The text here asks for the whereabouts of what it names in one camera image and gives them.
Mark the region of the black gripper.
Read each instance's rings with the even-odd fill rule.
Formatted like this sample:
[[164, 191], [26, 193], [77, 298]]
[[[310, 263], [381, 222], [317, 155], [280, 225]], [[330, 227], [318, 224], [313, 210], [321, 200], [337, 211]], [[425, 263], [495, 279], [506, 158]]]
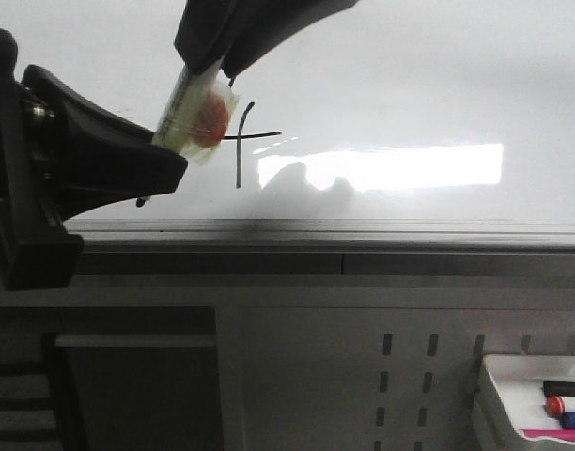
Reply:
[[[0, 28], [0, 277], [7, 290], [68, 285], [83, 249], [47, 214], [25, 139], [18, 47]], [[29, 130], [35, 162], [63, 220], [116, 202], [174, 193], [188, 162], [151, 143], [153, 132], [116, 116], [30, 65], [22, 84], [47, 118]]]

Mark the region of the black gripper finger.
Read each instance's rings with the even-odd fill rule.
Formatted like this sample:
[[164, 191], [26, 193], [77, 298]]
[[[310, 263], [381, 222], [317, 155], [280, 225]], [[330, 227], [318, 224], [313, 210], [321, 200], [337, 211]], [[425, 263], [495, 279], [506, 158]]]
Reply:
[[234, 78], [307, 26], [352, 8], [353, 0], [193, 0], [185, 5], [174, 46], [188, 70], [219, 62]]

